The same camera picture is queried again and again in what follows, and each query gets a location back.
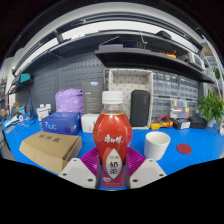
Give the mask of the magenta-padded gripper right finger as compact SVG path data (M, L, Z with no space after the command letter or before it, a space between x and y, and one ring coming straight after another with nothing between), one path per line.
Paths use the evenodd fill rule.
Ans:
M128 189L146 186L165 176L166 173L154 159L146 159L135 149L129 149L126 157L126 187Z

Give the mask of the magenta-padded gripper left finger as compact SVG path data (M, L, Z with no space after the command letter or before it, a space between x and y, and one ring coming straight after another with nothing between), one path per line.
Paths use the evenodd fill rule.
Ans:
M100 186L100 159L96 148L81 158L72 158L59 176L84 188L98 189Z

